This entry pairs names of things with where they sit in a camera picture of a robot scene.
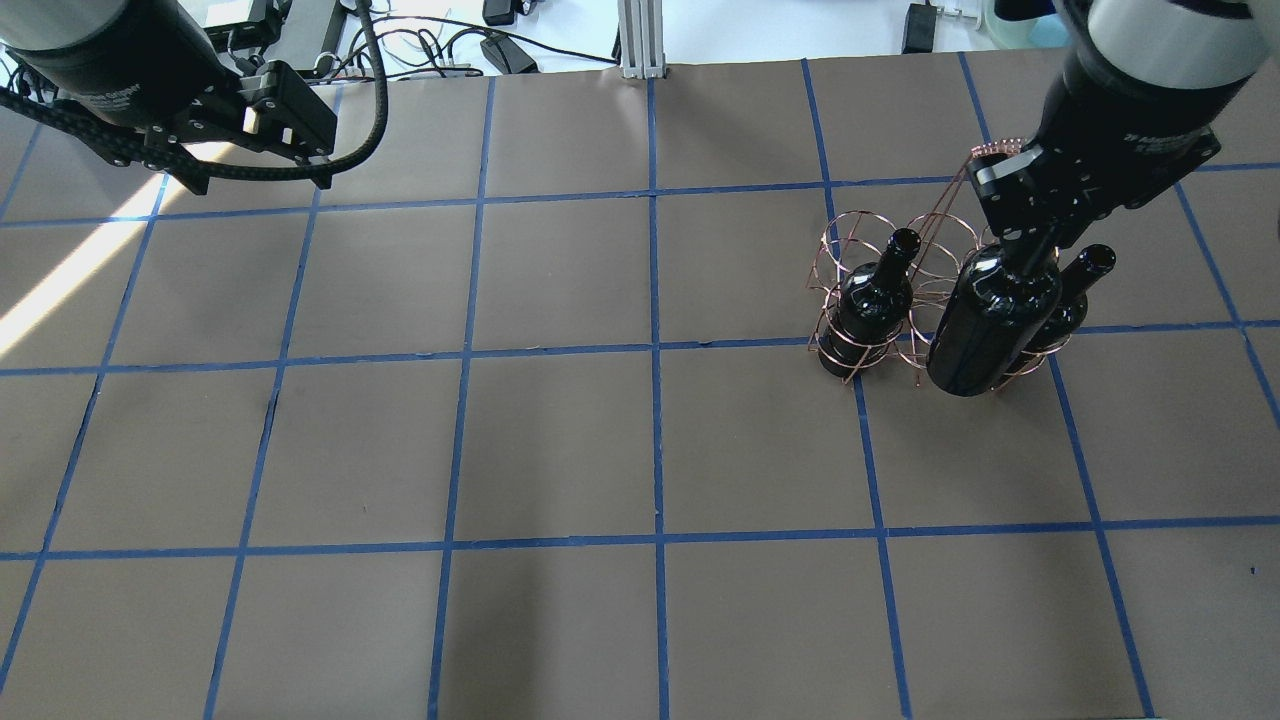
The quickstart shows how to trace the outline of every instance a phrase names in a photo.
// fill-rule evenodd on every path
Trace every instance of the metal post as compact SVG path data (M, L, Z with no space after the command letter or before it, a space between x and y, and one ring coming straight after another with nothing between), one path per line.
M666 77L662 49L662 0L618 0L622 77Z

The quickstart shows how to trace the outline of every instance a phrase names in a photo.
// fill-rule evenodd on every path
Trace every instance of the white metal frame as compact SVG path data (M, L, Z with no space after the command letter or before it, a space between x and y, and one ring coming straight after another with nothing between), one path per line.
M618 40L622 45L622 77L666 77L662 0L618 0Z

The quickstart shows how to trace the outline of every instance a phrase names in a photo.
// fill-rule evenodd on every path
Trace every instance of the bottle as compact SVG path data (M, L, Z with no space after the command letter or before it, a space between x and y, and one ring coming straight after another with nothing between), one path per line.
M906 270L919 250L920 236L899 228L878 263L854 268L841 283L827 332L818 338L818 359L831 374L849 379L884 355L876 346L892 340L911 310Z
M1057 305L1062 281L1052 255L1052 240L1021 234L969 258L929 345L933 384L963 397L997 384Z
M1078 331L1089 313L1089 297L1085 292L1115 266L1116 254L1106 245L1091 245L1082 250L1075 260L1062 269L1062 297L1057 301L1057 306L1005 374L1016 374L1036 360L1037 354L1061 343L1066 336Z

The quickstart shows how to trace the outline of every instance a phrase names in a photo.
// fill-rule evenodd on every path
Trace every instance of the thick black hose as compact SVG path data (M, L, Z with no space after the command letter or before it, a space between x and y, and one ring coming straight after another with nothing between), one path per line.
M294 181L315 179L321 176L333 176L355 168L364 163L378 149L383 135L387 133L387 118L389 115L389 102L387 100L387 68L383 65L383 55L378 47L374 22L369 14L371 0L356 1L356 15L360 18L360 28L365 41L369 42L369 63L374 70L374 127L369 137L353 150L330 163L319 165L303 165L297 168L261 168L255 165L228 165L223 163L207 163L196 160L186 155L177 155L168 149L147 147L137 140L120 137L110 128L102 127L95 120L46 108L8 90L0 88L0 106L8 108L19 115L26 115L36 122L44 123L54 129L73 135L82 140L88 140L99 147L104 147L120 156L129 158L138 163L155 165L163 170L179 173L193 173L212 178L238 179L238 181Z

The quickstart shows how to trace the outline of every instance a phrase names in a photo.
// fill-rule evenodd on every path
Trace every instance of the wine bottle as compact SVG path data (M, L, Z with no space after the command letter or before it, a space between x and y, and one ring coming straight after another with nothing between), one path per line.
M929 345L933 384L963 397L996 386L1057 305L1062 281L1052 255L1052 240L1021 236L969 258Z
M1082 250L1075 260L1062 269L1062 297L1057 301L1057 306L1005 374L1016 374L1036 360L1038 354L1061 343L1066 336L1078 331L1089 313L1089 297L1085 292L1115 266L1116 254L1106 245L1091 245Z
M920 250L920 236L899 228L878 263L859 265L840 286L840 299L818 338L818 359L831 374L847 379L859 368L884 355L911 310L911 282L906 270Z

